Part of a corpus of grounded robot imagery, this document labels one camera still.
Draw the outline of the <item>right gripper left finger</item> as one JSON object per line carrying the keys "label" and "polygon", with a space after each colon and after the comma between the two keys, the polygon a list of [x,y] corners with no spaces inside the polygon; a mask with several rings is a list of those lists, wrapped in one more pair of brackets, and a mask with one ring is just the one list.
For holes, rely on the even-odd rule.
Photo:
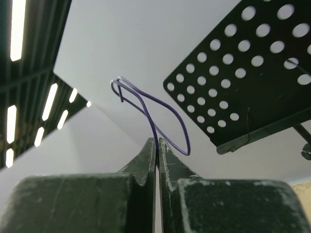
{"label": "right gripper left finger", "polygon": [[152,233],[156,143],[116,173],[30,176],[10,195],[3,233]]}

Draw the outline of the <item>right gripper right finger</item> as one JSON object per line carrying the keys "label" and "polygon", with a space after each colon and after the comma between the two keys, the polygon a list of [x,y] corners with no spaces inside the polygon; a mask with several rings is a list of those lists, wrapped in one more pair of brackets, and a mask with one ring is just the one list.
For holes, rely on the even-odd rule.
{"label": "right gripper right finger", "polygon": [[165,139],[158,169],[165,233],[308,233],[302,205],[285,182],[204,179],[185,165]]}

